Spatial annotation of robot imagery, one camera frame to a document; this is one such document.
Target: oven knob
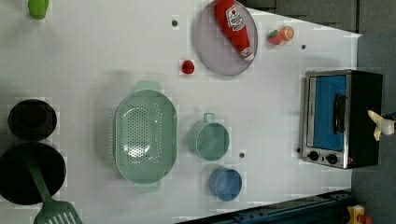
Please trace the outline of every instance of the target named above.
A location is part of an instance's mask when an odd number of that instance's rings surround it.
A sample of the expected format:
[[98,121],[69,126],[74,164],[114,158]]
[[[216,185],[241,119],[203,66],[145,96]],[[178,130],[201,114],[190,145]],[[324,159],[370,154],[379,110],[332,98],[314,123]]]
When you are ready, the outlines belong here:
[[311,151],[308,154],[309,159],[311,159],[311,161],[317,161],[319,158],[319,154],[316,151]]
[[330,154],[328,157],[326,157],[326,160],[329,162],[329,164],[334,165],[337,163],[337,157],[334,154]]

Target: ketchup bottle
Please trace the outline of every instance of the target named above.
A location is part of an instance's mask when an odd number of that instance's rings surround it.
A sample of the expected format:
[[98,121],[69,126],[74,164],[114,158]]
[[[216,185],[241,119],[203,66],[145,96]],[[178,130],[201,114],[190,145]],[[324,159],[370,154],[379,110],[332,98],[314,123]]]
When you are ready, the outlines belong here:
[[215,5],[215,16],[241,57],[247,61],[253,60],[254,54],[248,40],[248,30],[241,13],[235,6],[235,1],[219,0]]

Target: black pot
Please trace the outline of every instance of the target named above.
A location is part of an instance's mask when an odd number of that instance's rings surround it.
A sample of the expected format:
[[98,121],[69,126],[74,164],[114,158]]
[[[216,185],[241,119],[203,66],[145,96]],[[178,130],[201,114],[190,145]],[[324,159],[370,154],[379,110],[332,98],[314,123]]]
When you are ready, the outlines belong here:
[[66,177],[66,165],[62,155],[54,147],[29,142],[12,147],[0,158],[0,194],[12,203],[42,203],[25,162],[26,153],[30,153],[35,159],[49,194],[52,196],[61,188]]
[[25,100],[15,105],[8,115],[8,127],[25,141],[41,141],[56,128],[57,118],[53,108],[39,100]]

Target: green spatula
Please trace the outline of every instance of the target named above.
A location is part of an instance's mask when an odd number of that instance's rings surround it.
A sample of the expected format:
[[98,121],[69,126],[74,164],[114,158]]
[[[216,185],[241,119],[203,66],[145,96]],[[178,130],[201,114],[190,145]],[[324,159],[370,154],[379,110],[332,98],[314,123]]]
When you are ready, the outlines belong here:
[[58,202],[50,197],[46,183],[31,152],[25,153],[23,156],[43,200],[43,206],[35,217],[34,224],[82,224],[76,209],[71,203]]

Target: white table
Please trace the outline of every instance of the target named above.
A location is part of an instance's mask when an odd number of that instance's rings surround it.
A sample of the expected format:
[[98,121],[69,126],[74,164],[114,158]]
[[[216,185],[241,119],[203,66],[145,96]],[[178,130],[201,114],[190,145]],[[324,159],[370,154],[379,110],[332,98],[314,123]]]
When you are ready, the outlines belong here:
[[[194,20],[209,2],[53,1],[45,22],[35,22],[25,1],[0,0],[1,140],[10,137],[8,111],[23,97],[51,103],[59,127],[49,140],[67,165],[54,198],[74,203],[84,223],[172,223],[350,188],[350,171],[301,161],[296,148],[305,72],[356,68],[359,35],[250,10],[260,39],[256,59],[239,76],[218,76],[192,44]],[[269,48],[265,36],[283,24],[295,37]],[[180,59],[194,59],[195,75],[178,74]],[[151,194],[134,192],[111,151],[115,110],[140,79],[159,81],[178,114],[177,162]],[[231,133],[230,150],[217,162],[187,149],[186,133],[204,112],[216,113]],[[220,164],[244,178],[230,203],[206,185]],[[0,223],[32,223],[40,207],[1,198]]]

